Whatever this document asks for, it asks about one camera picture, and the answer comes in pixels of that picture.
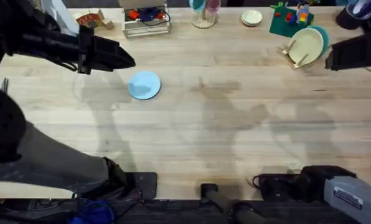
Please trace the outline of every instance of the yellow plate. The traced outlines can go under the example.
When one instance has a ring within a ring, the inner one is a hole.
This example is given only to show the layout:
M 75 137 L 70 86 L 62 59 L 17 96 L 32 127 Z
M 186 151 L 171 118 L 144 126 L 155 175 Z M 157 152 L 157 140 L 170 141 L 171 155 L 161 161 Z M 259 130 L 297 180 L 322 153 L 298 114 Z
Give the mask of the yellow plate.
M 300 65 L 305 65 L 315 61 L 315 59 L 320 56 L 322 48 L 324 47 L 322 35 L 318 30 L 312 28 L 299 30 L 292 36 L 288 46 L 291 45 L 293 40 L 296 40 L 296 42 L 289 51 L 289 57 L 292 61 L 297 63 L 308 54 Z

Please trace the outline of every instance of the small white dish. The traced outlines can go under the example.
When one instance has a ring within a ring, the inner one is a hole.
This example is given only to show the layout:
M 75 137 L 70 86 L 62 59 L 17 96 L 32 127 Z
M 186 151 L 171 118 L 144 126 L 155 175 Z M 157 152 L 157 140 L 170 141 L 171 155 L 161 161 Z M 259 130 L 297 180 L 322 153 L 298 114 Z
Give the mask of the small white dish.
M 263 19 L 263 16 L 259 11 L 256 10 L 246 10 L 243 12 L 241 20 L 247 26 L 257 26 Z
M 309 64 L 315 61 L 321 54 L 324 47 L 324 39 L 318 30 L 313 28 L 304 28 L 295 33 L 289 45 L 296 40 L 291 50 L 289 57 L 295 63 L 298 63 L 306 54 L 308 55 L 300 64 L 300 66 Z

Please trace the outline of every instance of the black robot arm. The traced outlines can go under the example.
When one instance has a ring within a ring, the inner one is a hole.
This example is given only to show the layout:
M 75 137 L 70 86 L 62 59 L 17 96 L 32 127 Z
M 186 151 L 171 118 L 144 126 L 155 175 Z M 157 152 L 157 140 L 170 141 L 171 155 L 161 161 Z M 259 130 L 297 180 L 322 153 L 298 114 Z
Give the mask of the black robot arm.
M 28 0 L 0 0 L 0 61 L 4 54 L 44 58 L 85 74 L 136 65 L 119 42 L 94 36 L 93 29 L 80 26 L 77 37 L 62 34 L 54 18 Z

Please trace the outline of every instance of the label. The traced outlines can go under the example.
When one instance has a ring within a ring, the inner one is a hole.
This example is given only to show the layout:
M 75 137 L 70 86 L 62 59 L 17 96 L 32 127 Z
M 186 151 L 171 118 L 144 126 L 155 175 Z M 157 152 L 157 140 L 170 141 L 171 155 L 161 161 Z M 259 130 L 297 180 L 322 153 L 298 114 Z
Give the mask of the label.
M 340 187 L 334 187 L 334 195 L 335 197 L 345 201 L 346 203 L 351 204 L 353 207 L 361 210 L 363 200 L 354 194 L 340 188 Z

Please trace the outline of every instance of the wooden table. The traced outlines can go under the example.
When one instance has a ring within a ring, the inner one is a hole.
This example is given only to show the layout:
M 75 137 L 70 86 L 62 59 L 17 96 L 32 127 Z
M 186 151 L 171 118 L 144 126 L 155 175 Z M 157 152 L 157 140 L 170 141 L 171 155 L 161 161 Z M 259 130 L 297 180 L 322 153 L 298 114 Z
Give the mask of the wooden table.
M 262 172 L 339 165 L 371 184 L 371 73 L 332 72 L 324 59 L 294 71 L 276 53 L 288 38 L 268 32 L 273 10 L 247 28 L 246 8 L 221 9 L 220 23 L 196 29 L 190 9 L 170 9 L 169 35 L 126 40 L 119 9 L 104 9 L 116 29 L 97 35 L 120 41 L 137 67 L 79 75 L 46 60 L 6 57 L 0 84 L 27 119 L 84 153 L 108 156 L 126 171 L 155 171 L 158 198 L 198 198 L 215 182 L 234 198 L 259 198 L 246 178 Z M 360 30 L 334 22 L 339 7 L 312 7 L 331 43 Z M 73 10 L 74 13 L 85 10 Z M 157 97 L 135 100 L 127 82 L 157 73 Z M 69 197 L 64 190 L 0 183 L 1 197 Z

